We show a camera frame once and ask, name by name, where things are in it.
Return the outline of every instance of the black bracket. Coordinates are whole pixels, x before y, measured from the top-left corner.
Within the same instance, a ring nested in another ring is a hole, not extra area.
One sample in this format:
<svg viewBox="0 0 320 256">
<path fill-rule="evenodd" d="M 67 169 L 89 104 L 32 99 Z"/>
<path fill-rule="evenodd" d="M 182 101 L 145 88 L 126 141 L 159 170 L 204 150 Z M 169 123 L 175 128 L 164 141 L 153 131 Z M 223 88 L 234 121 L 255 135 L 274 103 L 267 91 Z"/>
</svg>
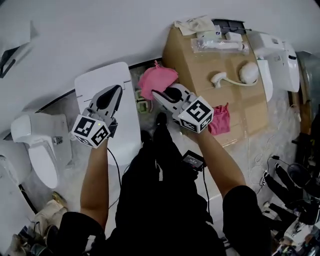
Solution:
<svg viewBox="0 0 320 256">
<path fill-rule="evenodd" d="M 8 71 L 12 68 L 12 66 L 16 63 L 16 60 L 13 59 L 9 66 L 4 70 L 5 64 L 10 60 L 12 55 L 18 50 L 19 47 L 6 50 L 0 60 L 0 78 L 4 78 Z"/>
</svg>

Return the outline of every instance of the white floor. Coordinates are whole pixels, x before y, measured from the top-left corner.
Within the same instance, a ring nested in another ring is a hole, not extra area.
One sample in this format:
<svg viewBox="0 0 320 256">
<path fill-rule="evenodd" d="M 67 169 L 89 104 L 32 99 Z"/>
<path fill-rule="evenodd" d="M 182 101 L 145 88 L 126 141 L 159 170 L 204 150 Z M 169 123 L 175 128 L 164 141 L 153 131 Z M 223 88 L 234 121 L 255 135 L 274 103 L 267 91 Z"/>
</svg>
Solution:
<svg viewBox="0 0 320 256">
<path fill-rule="evenodd" d="M 131 70 L 134 85 L 137 84 L 139 76 L 144 70 L 145 67 L 138 67 Z M 140 115 L 141 129 L 152 131 L 154 128 L 154 117 L 159 111 L 159 106 L 155 104 L 152 114 L 145 116 Z M 48 114 L 66 114 L 70 130 L 79 113 L 75 93 L 59 100 L 44 112 Z M 291 143 L 291 140 L 295 139 L 300 131 L 298 114 L 295 113 L 293 108 L 289 109 L 288 94 L 286 91 L 274 90 L 273 97 L 268 103 L 268 113 L 269 128 L 267 130 L 225 148 L 241 168 L 247 185 L 256 192 L 260 189 L 258 184 L 262 174 L 268 168 L 267 159 L 269 156 L 278 155 L 287 163 L 294 161 L 296 149 L 295 145 Z M 182 135 L 178 125 L 169 123 L 168 128 L 182 154 L 187 150 L 201 154 L 198 145 Z M 67 200 L 70 211 L 78 211 L 80 208 L 80 192 L 90 148 L 77 141 L 71 141 L 71 146 L 72 161 L 68 164 L 66 170 L 59 173 L 60 181 L 55 191 Z M 269 171 L 271 174 L 274 173 L 274 164 L 273 159 L 269 160 Z M 121 173 L 124 172 L 125 168 L 126 166 L 120 166 Z M 219 236 L 223 236 L 222 198 L 208 170 L 205 170 L 205 179 L 209 191 L 210 211 L 214 219 L 215 229 Z M 207 198 L 201 175 L 199 175 L 199 178 L 196 180 L 196 185 L 198 193 L 204 198 Z M 27 181 L 24 182 L 23 187 L 38 210 L 51 198 L 52 191 L 41 183 L 34 171 L 30 177 L 28 177 Z M 111 165 L 109 166 L 109 191 L 109 202 L 111 205 L 119 197 L 120 191 L 117 169 Z M 272 196 L 273 193 L 267 187 L 263 187 L 257 195 L 259 205 L 261 206 L 265 201 L 270 200 Z M 145 203 L 143 198 L 141 198 L 140 203 Z M 116 209 L 117 204 L 109 211 L 109 219 L 105 231 L 107 236 L 111 234 L 115 227 Z"/>
</svg>

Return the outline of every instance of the pink towel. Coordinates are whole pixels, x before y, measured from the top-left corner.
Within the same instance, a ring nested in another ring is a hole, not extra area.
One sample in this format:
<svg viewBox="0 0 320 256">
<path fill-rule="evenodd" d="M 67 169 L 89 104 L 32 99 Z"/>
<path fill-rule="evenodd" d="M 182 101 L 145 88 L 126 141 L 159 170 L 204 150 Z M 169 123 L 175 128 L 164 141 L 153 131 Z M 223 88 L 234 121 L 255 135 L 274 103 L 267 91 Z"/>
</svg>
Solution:
<svg viewBox="0 0 320 256">
<path fill-rule="evenodd" d="M 230 132 L 230 114 L 228 104 L 214 107 L 212 122 L 208 125 L 208 130 L 212 135 L 219 135 Z"/>
<path fill-rule="evenodd" d="M 178 73 L 175 70 L 159 66 L 156 60 L 154 64 L 155 67 L 148 68 L 138 82 L 138 86 L 141 88 L 141 96 L 148 100 L 154 99 L 152 90 L 163 93 L 167 87 L 178 79 Z"/>
</svg>

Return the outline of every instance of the black shirt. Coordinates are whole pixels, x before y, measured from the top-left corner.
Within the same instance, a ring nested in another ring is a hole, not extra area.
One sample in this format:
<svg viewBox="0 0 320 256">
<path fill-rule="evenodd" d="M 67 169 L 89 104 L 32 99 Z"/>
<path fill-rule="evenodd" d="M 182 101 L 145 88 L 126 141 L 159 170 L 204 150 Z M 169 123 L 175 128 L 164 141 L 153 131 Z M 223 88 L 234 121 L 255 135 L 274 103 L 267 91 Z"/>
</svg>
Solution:
<svg viewBox="0 0 320 256">
<path fill-rule="evenodd" d="M 195 207 L 193 203 L 183 203 L 185 207 L 179 205 L 179 210 L 172 205 L 167 207 L 165 217 L 146 218 L 147 223 L 145 218 L 137 217 L 126 226 L 117 225 L 107 240 L 95 220 L 81 213 L 67 212 L 62 218 L 55 254 L 82 255 L 88 251 L 91 256 L 127 252 L 200 255 L 209 252 L 225 256 L 224 245 L 212 221 L 204 221 L 196 215 L 191 210 Z M 241 256 L 271 255 L 270 230 L 263 221 L 256 194 L 247 186 L 235 187 L 224 197 L 223 232 Z"/>
</svg>

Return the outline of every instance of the toilet seat lid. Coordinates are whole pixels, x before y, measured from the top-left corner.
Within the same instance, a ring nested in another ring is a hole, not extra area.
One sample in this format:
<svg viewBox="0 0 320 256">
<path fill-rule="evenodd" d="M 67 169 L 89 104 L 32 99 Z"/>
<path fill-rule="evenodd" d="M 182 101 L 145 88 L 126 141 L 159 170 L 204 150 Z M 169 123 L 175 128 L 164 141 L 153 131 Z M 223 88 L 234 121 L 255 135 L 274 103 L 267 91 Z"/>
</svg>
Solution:
<svg viewBox="0 0 320 256">
<path fill-rule="evenodd" d="M 47 142 L 30 146 L 29 157 L 35 173 L 50 189 L 58 185 L 57 164 L 54 153 Z"/>
</svg>

